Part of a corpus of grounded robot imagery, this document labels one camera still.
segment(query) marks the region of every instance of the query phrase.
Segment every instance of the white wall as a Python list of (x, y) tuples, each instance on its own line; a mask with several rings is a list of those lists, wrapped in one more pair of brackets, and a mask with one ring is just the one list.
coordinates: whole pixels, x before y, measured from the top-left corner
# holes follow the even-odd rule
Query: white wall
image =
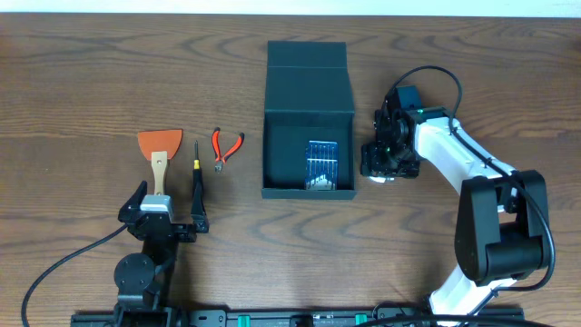
[(0, 0), (0, 12), (581, 17), (581, 0)]

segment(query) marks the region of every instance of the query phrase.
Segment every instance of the dark green box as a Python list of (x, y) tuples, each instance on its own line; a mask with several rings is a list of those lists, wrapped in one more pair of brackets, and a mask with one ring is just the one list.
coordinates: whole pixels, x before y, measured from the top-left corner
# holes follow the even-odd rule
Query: dark green box
[[(344, 43), (269, 41), (262, 198), (350, 200), (355, 105)], [(337, 190), (307, 191), (309, 141), (337, 142)]]

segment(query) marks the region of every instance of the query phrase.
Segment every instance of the wooden table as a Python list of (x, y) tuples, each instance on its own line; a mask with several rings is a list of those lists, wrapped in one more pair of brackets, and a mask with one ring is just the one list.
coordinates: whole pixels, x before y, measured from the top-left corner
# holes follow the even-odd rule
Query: wooden table
[[(551, 19), (220, 15), (0, 15), (0, 325), (19, 326), (33, 280), (117, 229), (143, 179), (141, 130), (182, 128), (167, 188), (191, 205), (200, 142), (211, 232), (180, 248), (176, 304), (305, 308), (415, 302), (456, 264), (458, 196), (429, 163), (416, 180), (358, 176), (352, 202), (261, 199), (268, 40), (347, 43), (359, 147), (373, 111), (410, 68), (438, 64), (465, 87), (459, 119), (501, 160), (546, 180), (558, 250), (539, 292), (503, 293), (528, 319), (581, 323), (581, 21)], [(416, 74), (425, 104), (451, 106), (438, 72)], [(246, 133), (221, 175), (210, 136)], [(141, 243), (123, 233), (53, 272), (33, 295), (33, 326), (65, 326), (116, 303), (113, 269)], [(536, 273), (528, 281), (541, 276)]]

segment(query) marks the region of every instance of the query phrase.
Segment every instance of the pliers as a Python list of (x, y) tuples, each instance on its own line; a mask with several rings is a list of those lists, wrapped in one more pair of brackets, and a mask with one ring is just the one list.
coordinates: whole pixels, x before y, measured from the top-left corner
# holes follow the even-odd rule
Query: pliers
[(240, 133), (236, 144), (230, 150), (228, 150), (224, 156), (222, 156), (220, 153), (220, 142), (218, 141), (219, 136), (220, 127), (216, 127), (214, 129), (214, 133), (212, 134), (212, 148), (214, 148), (214, 154), (216, 155), (216, 165), (214, 166), (214, 171), (216, 171), (216, 173), (222, 171), (222, 166), (226, 164), (226, 161), (228, 161), (228, 159), (230, 159), (230, 157), (242, 147), (242, 143), (244, 143), (244, 133)]

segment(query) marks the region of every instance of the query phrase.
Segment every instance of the beige handle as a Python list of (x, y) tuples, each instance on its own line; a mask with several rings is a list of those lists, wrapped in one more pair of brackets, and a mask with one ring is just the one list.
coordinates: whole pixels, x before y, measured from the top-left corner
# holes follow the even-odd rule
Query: beige handle
[(153, 179), (155, 181), (155, 195), (165, 194), (165, 172), (167, 171), (167, 151), (152, 153)]

